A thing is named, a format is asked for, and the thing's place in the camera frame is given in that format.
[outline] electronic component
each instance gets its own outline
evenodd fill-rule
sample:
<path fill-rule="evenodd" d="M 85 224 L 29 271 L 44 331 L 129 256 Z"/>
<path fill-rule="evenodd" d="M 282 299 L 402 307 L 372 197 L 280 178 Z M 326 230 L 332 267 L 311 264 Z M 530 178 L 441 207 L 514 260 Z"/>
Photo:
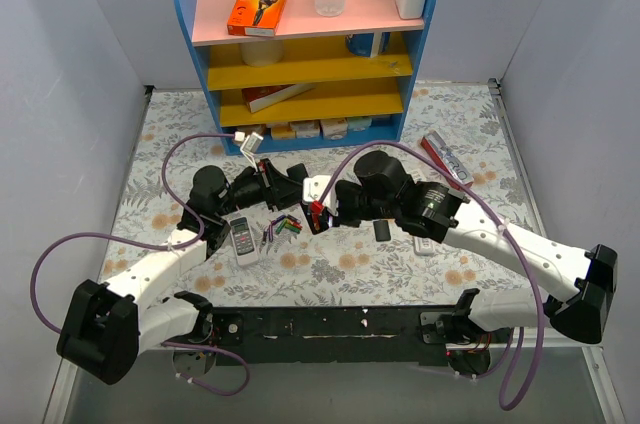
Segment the electronic component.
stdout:
<path fill-rule="evenodd" d="M 389 222 L 386 219 L 373 221 L 373 233 L 376 235 L 377 242 L 390 241 L 391 230 L 389 229 Z"/>
<path fill-rule="evenodd" d="M 313 201 L 320 197 L 320 194 L 327 187 L 331 176 L 317 175 L 313 178 L 306 178 L 302 183 L 302 202 L 305 204 L 311 204 Z M 325 197 L 322 203 L 331 214 L 337 212 L 336 191 L 331 189 L 327 197 Z"/>
<path fill-rule="evenodd" d="M 413 169 L 409 175 L 414 182 L 427 182 L 427 178 L 420 169 Z M 435 244 L 428 237 L 413 237 L 413 252 L 418 256 L 432 256 L 436 253 Z"/>
<path fill-rule="evenodd" d="M 251 264 L 258 262 L 260 256 L 258 255 L 256 244 L 253 242 L 247 218 L 240 217 L 238 219 L 234 219 L 229 223 L 229 225 L 231 226 L 233 252 L 236 254 L 238 265 L 250 266 Z"/>

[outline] yellow shelf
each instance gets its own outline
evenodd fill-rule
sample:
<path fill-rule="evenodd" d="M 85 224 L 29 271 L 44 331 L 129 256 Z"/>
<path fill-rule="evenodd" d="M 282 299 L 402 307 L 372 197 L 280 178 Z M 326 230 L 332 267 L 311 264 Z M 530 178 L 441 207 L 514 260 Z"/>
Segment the yellow shelf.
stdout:
<path fill-rule="evenodd" d="M 223 127 L 269 122 L 306 121 L 336 117 L 401 114 L 402 99 L 395 78 L 331 81 L 315 89 L 250 113 L 239 89 L 222 91 L 220 124 Z"/>
<path fill-rule="evenodd" d="M 351 54 L 344 36 L 287 39 L 283 42 L 283 59 L 265 67 L 244 64 L 239 44 L 211 46 L 207 78 L 209 90 L 410 76 L 413 73 L 399 32 L 391 34 L 387 51 L 374 58 Z"/>

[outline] floral tablecloth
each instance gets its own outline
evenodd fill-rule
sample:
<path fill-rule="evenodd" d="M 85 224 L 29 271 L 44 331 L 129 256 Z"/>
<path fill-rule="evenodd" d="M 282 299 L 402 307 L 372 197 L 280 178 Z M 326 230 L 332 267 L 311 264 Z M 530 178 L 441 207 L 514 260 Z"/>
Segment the floral tablecloth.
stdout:
<path fill-rule="evenodd" d="M 489 90 L 482 85 L 417 85 L 402 141 L 417 147 L 424 132 L 436 129 L 473 173 L 474 189 L 502 215 L 529 228 L 531 216 L 513 169 Z M 215 132 L 201 92 L 154 92 L 135 151 L 131 173 L 118 209 L 114 233 L 160 243 L 180 220 L 181 209 L 164 192 L 160 166 L 178 139 Z M 262 154 L 285 169 L 304 162 L 309 175 L 330 174 L 352 148 Z M 407 170 L 418 163 L 396 150 Z M 193 174 L 214 164 L 231 180 L 248 165 L 244 157 L 227 157 L 216 139 L 187 143 L 169 164 L 169 181 L 186 198 Z M 422 169 L 429 179 L 439 179 Z M 302 217 L 299 206 L 288 211 Z M 247 217 L 256 243 L 262 229 L 280 213 L 265 205 L 237 213 Z M 401 305 L 452 304 L 466 287 L 513 289 L 524 279 L 467 251 L 436 245 L 436 254 L 420 257 L 413 241 L 396 226 L 392 240 L 375 241 L 370 223 L 359 229 L 338 228 L 313 236 L 282 232 L 261 250 L 259 263 L 236 264 L 230 238 L 207 262 L 184 274 L 165 295 L 186 289 L 216 306 Z M 101 273 L 107 279 L 122 272 L 147 251 L 111 243 Z"/>

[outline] wire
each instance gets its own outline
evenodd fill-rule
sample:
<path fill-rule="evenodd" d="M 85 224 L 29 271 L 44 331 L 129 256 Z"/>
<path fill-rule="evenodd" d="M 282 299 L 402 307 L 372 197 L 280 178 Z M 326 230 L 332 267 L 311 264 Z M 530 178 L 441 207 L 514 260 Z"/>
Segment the wire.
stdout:
<path fill-rule="evenodd" d="M 520 334 L 524 335 L 522 328 L 520 328 Z M 476 379 L 484 379 L 486 377 L 489 377 L 494 372 L 496 372 L 498 369 L 500 369 L 500 367 L 502 366 L 504 361 L 507 359 L 507 355 L 509 354 L 509 351 L 511 350 L 511 344 L 512 343 L 513 343 L 513 329 L 511 329 L 511 332 L 509 333 L 509 338 L 507 339 L 507 344 L 506 344 L 506 346 L 504 348 L 504 351 L 500 355 L 500 359 L 498 359 L 498 362 L 496 362 L 495 366 L 493 366 L 491 369 L 489 369 L 484 374 L 477 375 Z M 439 371 L 437 369 L 429 369 L 429 368 L 420 367 L 420 366 L 412 366 L 411 369 L 414 369 L 414 370 L 420 371 L 420 372 L 425 372 L 427 374 L 436 374 L 436 375 L 439 375 L 439 376 L 451 377 L 451 373 L 450 372 Z M 464 374 L 459 374 L 459 375 L 461 375 L 462 377 L 466 377 L 467 379 L 473 379 L 472 377 L 465 376 Z"/>
<path fill-rule="evenodd" d="M 202 345 L 198 345 L 198 344 L 182 344 L 180 342 L 172 342 L 172 341 L 165 341 L 162 343 L 163 347 L 174 347 L 177 349 L 194 349 L 196 351 L 203 351 L 203 352 L 212 352 L 215 354 L 221 354 L 223 356 L 227 356 L 230 357 L 232 359 L 235 359 L 236 361 L 238 361 L 242 367 L 244 367 L 244 381 L 242 384 L 240 384 L 240 386 L 238 386 L 237 388 L 231 390 L 231 391 L 225 391 L 223 389 L 218 389 L 217 387 L 212 386 L 211 384 L 207 384 L 206 382 L 197 379 L 195 377 L 192 377 L 188 374 L 184 374 L 182 372 L 179 372 L 178 375 L 180 377 L 182 377 L 183 379 L 186 379 L 188 382 L 193 382 L 195 385 L 202 387 L 203 389 L 206 389 L 209 392 L 212 392 L 213 394 L 217 394 L 219 396 L 224 396 L 224 397 L 230 397 L 230 396 L 235 396 L 236 394 L 240 393 L 241 391 L 244 390 L 245 387 L 247 387 L 249 385 L 249 381 L 251 380 L 251 373 L 249 371 L 249 364 L 247 364 L 247 362 L 242 359 L 242 357 L 240 357 L 238 354 L 235 354 L 231 351 L 227 351 L 225 349 L 220 349 L 219 347 L 212 347 L 212 346 L 202 346 Z"/>
<path fill-rule="evenodd" d="M 205 137 L 207 138 L 234 137 L 234 135 L 219 134 L 219 133 L 202 133 L 202 134 L 194 134 L 192 136 L 187 136 L 184 139 L 180 139 L 178 142 L 176 142 L 173 145 L 173 147 L 169 150 L 167 155 L 165 156 L 164 161 L 162 161 L 160 178 L 162 179 L 162 185 L 167 191 L 167 194 L 169 194 L 178 204 L 180 204 L 187 212 L 189 212 L 189 214 L 195 217 L 199 226 L 198 234 L 196 235 L 196 237 L 194 237 L 190 241 L 186 241 L 180 244 L 176 244 L 175 246 L 171 246 L 171 249 L 174 249 L 174 250 L 184 249 L 185 247 L 189 247 L 190 245 L 198 242 L 202 237 L 202 235 L 204 234 L 204 222 L 202 221 L 198 213 L 193 209 L 191 209 L 182 199 L 178 197 L 178 195 L 175 192 L 173 192 L 171 187 L 169 187 L 169 182 L 167 181 L 167 164 L 169 163 L 169 159 L 171 159 L 171 157 L 173 156 L 173 153 L 176 152 L 176 150 L 182 144 L 184 144 L 185 142 L 189 142 L 193 139 L 199 139 L 199 138 L 205 138 Z M 38 273 L 40 272 L 40 268 L 42 267 L 42 263 L 44 262 L 44 260 L 49 256 L 49 254 L 51 254 L 51 252 L 55 248 L 57 248 L 58 246 L 61 246 L 65 242 L 72 241 L 74 239 L 80 239 L 83 237 L 93 237 L 96 239 L 104 239 L 106 241 L 120 242 L 121 244 L 128 244 L 130 246 L 141 247 L 142 249 L 149 249 L 151 251 L 170 251 L 171 250 L 169 249 L 169 246 L 158 246 L 155 244 L 146 244 L 144 242 L 138 242 L 131 239 L 126 239 L 124 237 L 112 236 L 111 234 L 105 234 L 102 232 L 78 232 L 76 234 L 70 234 L 68 236 L 61 237 L 60 239 L 55 241 L 53 244 L 51 244 L 49 247 L 45 249 L 45 251 L 40 255 L 40 257 L 36 261 L 35 266 L 33 266 L 33 271 L 31 271 L 31 279 L 29 281 L 29 297 L 31 298 L 31 306 L 33 307 L 33 310 L 36 313 L 36 316 L 38 316 L 38 319 L 40 319 L 40 321 L 45 326 L 47 326 L 49 329 L 51 329 L 53 332 L 57 334 L 60 334 L 60 328 L 55 324 L 53 324 L 49 319 L 47 319 L 47 317 L 44 315 L 44 313 L 40 309 L 40 304 L 38 304 L 38 297 L 36 295 L 36 283 L 38 280 Z"/>
<path fill-rule="evenodd" d="M 480 339 L 478 339 L 478 342 L 476 342 L 476 347 L 474 347 L 473 349 L 469 349 L 467 352 L 470 352 L 472 354 L 474 352 L 476 352 L 478 350 L 478 348 L 480 347 L 480 344 L 482 344 L 482 341 L 484 340 L 485 336 L 487 336 L 487 334 L 482 334 L 480 336 Z"/>
<path fill-rule="evenodd" d="M 489 334 L 489 336 L 487 337 L 487 343 L 484 345 L 484 347 L 482 348 L 483 351 L 486 351 L 487 349 L 489 349 L 489 346 L 491 345 L 491 334 Z"/>
<path fill-rule="evenodd" d="M 195 212 L 193 209 L 191 209 L 191 207 L 189 207 L 182 199 L 180 199 L 178 197 L 178 195 L 173 192 L 173 190 L 171 189 L 171 187 L 169 186 L 169 182 L 167 181 L 167 164 L 169 163 L 169 159 L 171 159 L 171 157 L 173 156 L 173 154 L 175 153 L 175 151 L 185 142 L 191 141 L 193 139 L 198 139 L 198 138 L 211 138 L 211 137 L 233 137 L 233 134 L 218 134 L 218 133 L 203 133 L 203 134 L 194 134 L 192 136 L 188 136 L 185 137 L 184 139 L 180 139 L 178 142 L 176 142 L 174 144 L 174 146 L 169 150 L 169 152 L 167 153 L 166 157 L 164 158 L 164 161 L 162 162 L 162 170 L 160 172 L 160 176 L 162 179 L 162 185 L 164 186 L 165 190 L 167 191 L 167 193 L 178 203 L 180 204 L 184 209 L 187 210 L 187 212 L 189 212 L 191 215 L 193 215 L 196 218 L 196 221 L 198 222 L 198 233 L 196 235 L 196 237 L 194 237 L 193 239 L 191 239 L 190 241 L 186 241 L 180 244 L 176 244 L 175 246 L 172 246 L 171 249 L 183 249 L 185 247 L 189 247 L 190 245 L 198 242 L 200 240 L 200 238 L 202 237 L 202 235 L 204 234 L 204 222 L 202 221 L 202 219 L 200 218 L 200 216 L 198 215 L 197 212 Z M 152 251 L 169 251 L 171 249 L 169 249 L 169 246 L 158 246 L 155 244 L 146 244 L 144 242 L 138 242 L 138 241 L 133 241 L 131 239 L 125 239 L 123 237 L 117 237 L 117 236 L 112 236 L 110 234 L 104 234 L 101 232 L 79 232 L 76 234 L 71 234 L 69 236 L 65 236 L 62 237 L 60 239 L 58 239 L 56 242 L 54 242 L 53 244 L 51 244 L 49 247 L 47 247 L 47 249 L 45 249 L 45 251 L 42 253 L 42 255 L 38 258 L 38 260 L 36 261 L 35 266 L 33 267 L 33 271 L 31 272 L 31 280 L 29 282 L 29 296 L 31 298 L 31 305 L 33 306 L 33 310 L 36 313 L 36 316 L 38 316 L 38 319 L 40 319 L 40 321 L 47 326 L 49 329 L 51 329 L 53 332 L 60 334 L 60 328 L 58 326 L 56 326 L 55 324 L 53 324 L 51 321 L 49 321 L 49 319 L 46 318 L 46 316 L 42 313 L 42 310 L 40 309 L 40 305 L 38 303 L 38 297 L 36 295 L 36 283 L 37 283 L 37 279 L 38 279 L 38 272 L 40 271 L 40 268 L 42 267 L 42 263 L 44 262 L 44 260 L 47 258 L 47 256 L 49 256 L 49 254 L 51 254 L 51 252 L 57 248 L 58 246 L 64 244 L 65 242 L 74 240 L 74 239 L 79 239 L 82 237 L 94 237 L 97 239 L 104 239 L 107 241 L 116 241 L 116 242 L 120 242 L 122 244 L 128 244 L 131 246 L 136 246 L 136 247 L 141 247 L 143 249 L 150 249 Z M 238 361 L 240 364 L 242 364 L 242 366 L 245 369 L 245 380 L 242 383 L 242 385 L 240 387 L 238 387 L 237 389 L 234 389 L 232 391 L 224 391 L 224 390 L 220 390 L 217 389 L 213 386 L 210 386 L 209 384 L 205 383 L 205 382 L 201 382 L 198 379 L 193 379 L 191 376 L 187 376 L 185 374 L 181 374 L 182 377 L 185 377 L 187 380 L 191 379 L 192 382 L 194 382 L 195 384 L 197 384 L 200 387 L 203 387 L 211 392 L 213 392 L 214 394 L 219 394 L 221 396 L 233 396 L 237 393 L 239 393 L 240 391 L 242 391 L 245 387 L 247 387 L 247 384 L 249 384 L 249 379 L 250 379 L 250 372 L 249 372 L 249 366 L 247 365 L 247 363 L 245 362 L 244 359 L 242 359 L 242 357 L 240 357 L 237 354 L 234 354 L 233 352 L 230 351 L 226 351 L 224 349 L 219 349 L 217 347 L 210 347 L 210 346 L 203 346 L 203 345 L 197 345 L 197 344 L 182 344 L 182 343 L 177 343 L 177 342 L 171 342 L 171 341 L 165 341 L 162 343 L 163 346 L 165 347 L 176 347 L 176 348 L 184 348 L 184 349 L 197 349 L 197 350 L 202 350 L 202 351 L 206 351 L 206 352 L 214 352 L 217 354 L 223 354 L 225 356 L 228 356 L 232 359 L 235 359 L 236 361 Z"/>
<path fill-rule="evenodd" d="M 469 187 L 465 186 L 463 183 L 459 182 L 457 179 L 447 174 L 445 171 L 440 169 L 436 164 L 434 164 L 433 162 L 425 158 L 423 155 L 405 146 L 404 144 L 400 144 L 398 142 L 393 142 L 393 141 L 382 141 L 382 140 L 370 141 L 351 151 L 347 155 L 347 157 L 345 157 L 344 160 L 340 163 L 340 165 L 334 171 L 334 173 L 331 175 L 331 179 L 329 179 L 329 183 L 327 184 L 324 191 L 322 192 L 322 195 L 318 199 L 318 202 L 320 203 L 324 202 L 325 198 L 327 197 L 327 194 L 335 185 L 336 180 L 338 179 L 338 176 L 347 166 L 349 161 L 351 161 L 351 159 L 353 159 L 357 154 L 359 154 L 363 150 L 372 146 L 377 146 L 377 145 L 395 147 L 397 149 L 400 149 L 412 155 L 419 161 L 423 162 L 424 164 L 429 166 L 431 169 L 436 171 L 438 174 L 443 176 L 448 182 L 456 184 L 458 187 L 460 187 L 460 189 L 462 189 L 466 194 L 468 194 L 474 201 L 476 201 L 478 205 L 482 208 L 482 210 L 485 212 L 485 214 L 489 217 L 489 219 L 493 221 L 496 227 L 503 226 L 503 223 L 500 220 L 500 217 L 493 211 L 493 209 L 491 209 L 491 206 L 489 206 L 489 204 L 487 204 L 478 194 L 472 191 Z M 520 358 L 520 351 L 522 348 L 522 342 L 524 341 L 524 338 L 518 339 L 518 344 L 516 345 L 516 352 L 514 353 L 513 359 L 511 360 L 511 363 L 507 368 L 507 372 L 504 376 L 503 385 L 500 388 L 500 393 L 498 395 L 500 407 L 505 411 L 510 411 L 514 409 L 518 404 L 520 404 L 520 402 L 522 402 L 522 399 L 524 399 L 524 396 L 527 394 L 527 391 L 529 390 L 529 387 L 531 386 L 531 383 L 535 378 L 536 372 L 538 371 L 538 367 L 540 366 L 540 360 L 542 359 L 542 344 L 544 340 L 544 312 L 542 308 L 542 296 L 540 295 L 540 289 L 538 289 L 538 280 L 534 275 L 533 270 L 531 269 L 531 266 L 527 262 L 527 258 L 523 254 L 522 249 L 516 242 L 515 238 L 513 237 L 511 232 L 509 232 L 509 229 L 506 226 L 503 226 L 503 227 L 505 227 L 505 229 L 502 232 L 502 235 L 513 248 L 516 256 L 518 257 L 518 260 L 522 264 L 524 273 L 527 276 L 527 279 L 529 279 L 529 283 L 531 284 L 531 289 L 533 291 L 533 299 L 536 305 L 536 314 L 537 314 L 536 321 L 538 326 L 536 330 L 536 345 L 533 351 L 533 359 L 531 360 L 531 364 L 529 365 L 529 370 L 527 371 L 527 375 L 525 376 L 524 381 L 520 389 L 516 393 L 515 397 L 513 398 L 513 400 L 511 400 L 510 402 L 505 402 L 506 387 L 508 386 L 509 382 L 511 381 L 511 377 L 513 376 L 515 364 L 517 364 Z"/>

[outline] label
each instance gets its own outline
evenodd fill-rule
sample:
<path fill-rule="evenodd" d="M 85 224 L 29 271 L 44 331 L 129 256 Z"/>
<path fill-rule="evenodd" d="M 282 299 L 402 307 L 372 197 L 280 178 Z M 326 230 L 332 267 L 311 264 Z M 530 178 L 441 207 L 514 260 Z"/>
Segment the label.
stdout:
<path fill-rule="evenodd" d="M 273 37 L 275 31 L 273 29 L 258 29 L 256 27 L 247 27 L 244 30 L 247 36 Z"/>
<path fill-rule="evenodd" d="M 429 131 L 425 138 L 454 177 L 463 184 L 473 182 L 473 177 L 467 171 L 467 168 L 454 156 L 453 151 L 445 144 L 437 132 Z"/>

